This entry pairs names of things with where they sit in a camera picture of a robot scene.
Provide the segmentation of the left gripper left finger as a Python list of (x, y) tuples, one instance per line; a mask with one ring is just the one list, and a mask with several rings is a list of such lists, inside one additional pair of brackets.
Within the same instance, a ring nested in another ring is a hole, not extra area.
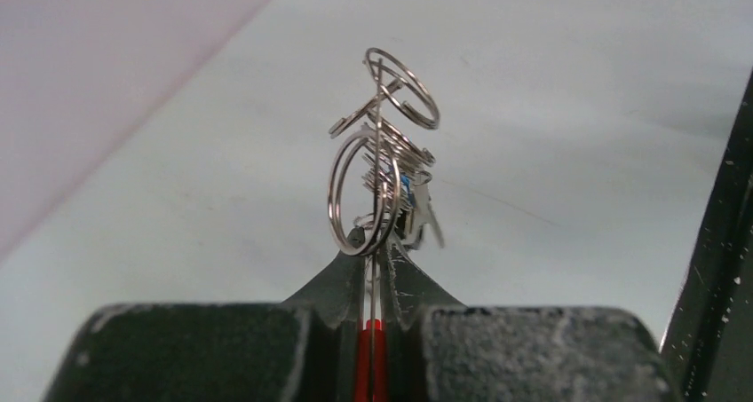
[(119, 303), (82, 324), (47, 401), (352, 401), (364, 263), (280, 303)]

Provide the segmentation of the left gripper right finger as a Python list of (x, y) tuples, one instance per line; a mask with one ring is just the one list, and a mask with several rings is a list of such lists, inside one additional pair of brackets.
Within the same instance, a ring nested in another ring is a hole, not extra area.
[(632, 313), (593, 306), (467, 306), (396, 241), (381, 253), (392, 401), (678, 401)]

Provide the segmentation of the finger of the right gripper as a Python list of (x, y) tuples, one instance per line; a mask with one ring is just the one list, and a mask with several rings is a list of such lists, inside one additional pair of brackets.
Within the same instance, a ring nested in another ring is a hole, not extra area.
[(662, 357), (686, 401), (752, 399), (752, 89), (701, 221)]

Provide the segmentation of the blue-tagged key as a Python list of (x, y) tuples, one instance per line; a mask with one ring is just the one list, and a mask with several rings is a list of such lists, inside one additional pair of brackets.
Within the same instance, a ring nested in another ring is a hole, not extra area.
[(401, 240), (408, 239), (417, 226), (418, 212), (413, 190), (414, 186), (411, 178), (406, 173), (401, 173), (400, 196), (402, 204), (395, 224), (395, 232)]

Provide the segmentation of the red-handled metal key holder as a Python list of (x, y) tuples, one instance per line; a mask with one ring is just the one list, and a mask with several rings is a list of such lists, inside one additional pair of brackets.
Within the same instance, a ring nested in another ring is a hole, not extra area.
[[(381, 253), (393, 240), (411, 259), (426, 230), (437, 240), (443, 234), (429, 191), (434, 156), (389, 122), (386, 113), (395, 110), (422, 129), (436, 130), (440, 110), (421, 80), (391, 53), (368, 48), (363, 65), (374, 95), (329, 129), (332, 138), (343, 140), (327, 189), (329, 227), (338, 253), (320, 274), (328, 296), (317, 309), (337, 335), (337, 400), (392, 401), (386, 391)], [(405, 240), (395, 232), (401, 173), (412, 180), (418, 212), (417, 226)]]

